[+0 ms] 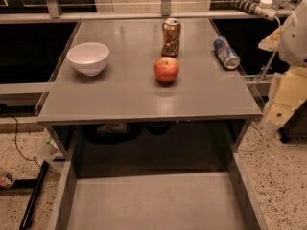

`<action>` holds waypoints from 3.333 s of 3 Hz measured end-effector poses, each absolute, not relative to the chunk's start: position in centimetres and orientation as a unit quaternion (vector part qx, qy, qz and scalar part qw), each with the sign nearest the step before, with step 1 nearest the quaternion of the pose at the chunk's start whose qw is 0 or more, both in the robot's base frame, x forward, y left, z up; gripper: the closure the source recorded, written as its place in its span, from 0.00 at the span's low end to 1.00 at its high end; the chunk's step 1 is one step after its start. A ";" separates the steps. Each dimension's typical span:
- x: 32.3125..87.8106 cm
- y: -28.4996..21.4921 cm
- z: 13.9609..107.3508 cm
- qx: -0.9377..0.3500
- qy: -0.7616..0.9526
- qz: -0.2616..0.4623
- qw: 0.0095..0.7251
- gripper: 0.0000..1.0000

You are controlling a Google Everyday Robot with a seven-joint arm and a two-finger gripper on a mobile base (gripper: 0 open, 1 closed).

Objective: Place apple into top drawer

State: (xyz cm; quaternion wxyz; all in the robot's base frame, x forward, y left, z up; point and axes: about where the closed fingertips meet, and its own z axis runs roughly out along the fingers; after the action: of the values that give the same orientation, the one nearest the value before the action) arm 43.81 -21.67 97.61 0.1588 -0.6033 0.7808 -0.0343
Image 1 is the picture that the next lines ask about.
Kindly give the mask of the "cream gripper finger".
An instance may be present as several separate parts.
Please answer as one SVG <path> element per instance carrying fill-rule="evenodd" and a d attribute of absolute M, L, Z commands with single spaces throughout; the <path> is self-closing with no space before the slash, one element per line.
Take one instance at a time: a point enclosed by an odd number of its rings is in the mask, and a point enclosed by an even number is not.
<path fill-rule="evenodd" d="M 258 48 L 268 52 L 277 52 L 279 49 L 280 34 L 281 28 L 278 27 L 269 36 L 259 42 Z"/>
<path fill-rule="evenodd" d="M 282 128 L 306 100 L 306 67 L 291 66 L 283 75 L 275 74 L 260 126 L 268 130 Z"/>

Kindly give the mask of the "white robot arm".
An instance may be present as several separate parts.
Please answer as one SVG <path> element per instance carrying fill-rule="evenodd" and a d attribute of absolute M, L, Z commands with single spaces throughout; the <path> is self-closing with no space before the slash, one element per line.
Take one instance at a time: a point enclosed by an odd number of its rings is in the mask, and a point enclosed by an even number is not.
<path fill-rule="evenodd" d="M 302 0 L 285 22 L 258 44 L 261 50 L 279 54 L 290 65 L 275 74 L 265 104 L 261 126 L 278 130 L 307 100 L 307 0 Z"/>

